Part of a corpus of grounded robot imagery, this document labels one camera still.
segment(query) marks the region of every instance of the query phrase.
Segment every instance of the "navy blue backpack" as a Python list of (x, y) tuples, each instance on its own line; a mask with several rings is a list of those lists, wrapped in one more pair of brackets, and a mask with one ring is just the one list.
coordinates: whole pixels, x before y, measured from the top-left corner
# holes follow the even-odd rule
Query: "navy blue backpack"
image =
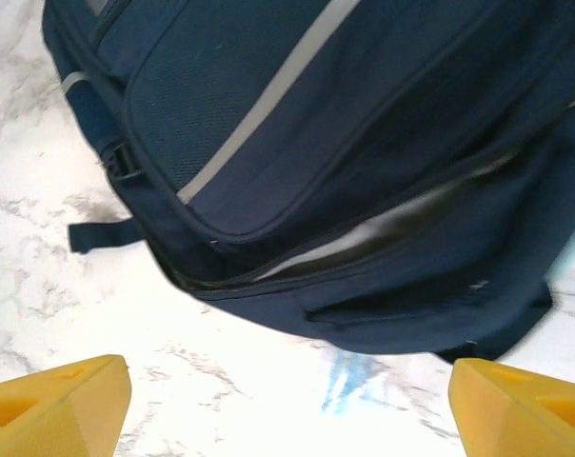
[(363, 353), (496, 358), (575, 230), (575, 0), (47, 0), (75, 118), (178, 288)]

